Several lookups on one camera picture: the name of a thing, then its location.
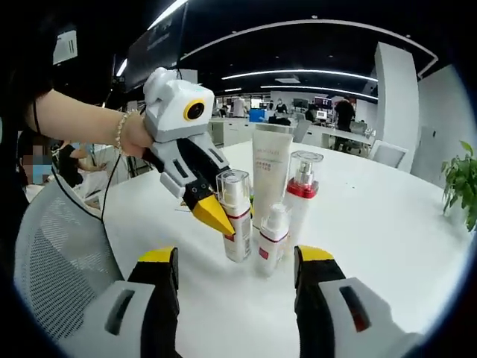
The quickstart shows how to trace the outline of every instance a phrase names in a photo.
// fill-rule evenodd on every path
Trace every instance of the green leaf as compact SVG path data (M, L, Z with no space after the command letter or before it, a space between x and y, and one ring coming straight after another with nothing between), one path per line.
M464 148L466 151L470 153L470 155L474 156L474 150L472 149L469 143L461 140L461 145L462 145L462 148Z

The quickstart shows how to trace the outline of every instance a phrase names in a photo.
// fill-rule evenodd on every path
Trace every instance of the table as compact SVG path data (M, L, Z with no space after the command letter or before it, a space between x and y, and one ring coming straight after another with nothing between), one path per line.
M404 331L425 333L457 285L470 244L465 229L442 216L442 189L360 157L299 144L292 149L324 155L301 243L331 252L346 276L358 277L390 304ZM224 153L233 168L252 174L251 142ZM144 252L179 248L177 351L183 357L299 357L293 260L261 278L255 256L229 261L221 235L175 211L178 206L154 171L113 187L104 219L125 277Z

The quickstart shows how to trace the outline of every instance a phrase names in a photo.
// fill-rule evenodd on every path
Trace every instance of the yellow tab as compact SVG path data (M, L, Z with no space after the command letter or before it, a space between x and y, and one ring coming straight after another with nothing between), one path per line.
M298 245L301 251L301 257L303 261L323 261L334 260L335 258L325 250L320 248L313 248L312 246Z
M210 195L197 202L192 211L192 215L205 225L220 231L224 235L233 235L236 233L224 209L214 195Z
M139 258L140 263L168 263L174 246L146 252Z

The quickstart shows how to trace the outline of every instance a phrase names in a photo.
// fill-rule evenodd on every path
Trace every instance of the bracelet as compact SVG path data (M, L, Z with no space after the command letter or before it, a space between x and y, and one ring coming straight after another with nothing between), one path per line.
M126 112L122 118L121 118L121 121L119 121L118 123L118 131L116 132L116 147L118 149L121 150L121 153L123 154L124 153L124 150L122 149L122 145L121 145L121 133L122 133L122 128L124 127L124 124L126 123L126 121L131 117L131 115L133 115L134 113L138 113L137 110L130 110L128 112Z

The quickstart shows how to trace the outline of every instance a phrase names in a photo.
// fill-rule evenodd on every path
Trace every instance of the robot eye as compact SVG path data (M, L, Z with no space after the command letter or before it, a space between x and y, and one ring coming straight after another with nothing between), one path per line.
M186 110L184 110L184 118L187 121L193 121L202 116L204 110L205 104L202 100L192 101L187 105Z

